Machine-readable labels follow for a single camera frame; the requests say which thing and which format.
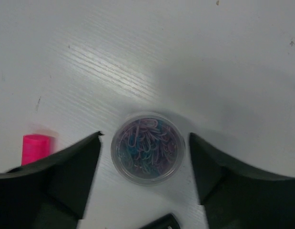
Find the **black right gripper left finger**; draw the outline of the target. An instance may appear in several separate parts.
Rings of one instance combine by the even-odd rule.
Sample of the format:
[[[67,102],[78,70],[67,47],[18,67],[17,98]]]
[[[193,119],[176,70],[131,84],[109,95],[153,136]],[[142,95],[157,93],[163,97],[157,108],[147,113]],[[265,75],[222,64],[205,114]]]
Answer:
[[[101,132],[31,164],[0,173],[0,229],[75,229],[101,152]]]

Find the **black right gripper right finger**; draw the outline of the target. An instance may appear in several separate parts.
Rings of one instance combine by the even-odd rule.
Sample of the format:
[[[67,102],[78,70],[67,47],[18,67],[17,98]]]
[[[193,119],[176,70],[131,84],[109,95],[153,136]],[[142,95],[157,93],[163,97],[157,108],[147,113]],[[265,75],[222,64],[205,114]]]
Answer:
[[[194,133],[193,174],[210,229],[295,229],[295,178],[246,164]]]

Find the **pink highlighter marker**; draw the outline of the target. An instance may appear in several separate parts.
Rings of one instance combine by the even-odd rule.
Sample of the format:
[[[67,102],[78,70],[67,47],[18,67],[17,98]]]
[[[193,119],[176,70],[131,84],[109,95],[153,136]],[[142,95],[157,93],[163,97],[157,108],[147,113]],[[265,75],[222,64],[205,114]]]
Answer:
[[[30,134],[22,139],[21,165],[27,165],[48,157],[52,153],[53,138],[47,135]]]

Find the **blue highlighter marker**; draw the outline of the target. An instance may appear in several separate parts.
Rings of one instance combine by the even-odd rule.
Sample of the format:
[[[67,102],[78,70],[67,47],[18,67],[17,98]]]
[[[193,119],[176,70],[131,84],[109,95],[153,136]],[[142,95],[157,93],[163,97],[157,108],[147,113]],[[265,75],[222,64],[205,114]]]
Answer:
[[[140,229],[180,229],[180,225],[172,213],[141,227]]]

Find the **clear paper clip jar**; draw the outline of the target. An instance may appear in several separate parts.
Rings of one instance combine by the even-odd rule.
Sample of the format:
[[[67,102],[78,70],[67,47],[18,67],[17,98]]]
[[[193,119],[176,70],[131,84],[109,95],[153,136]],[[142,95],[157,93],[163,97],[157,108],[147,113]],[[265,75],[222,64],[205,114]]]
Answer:
[[[176,125],[154,112],[131,115],[115,132],[111,158],[121,176],[141,186],[167,181],[180,168],[185,142]]]

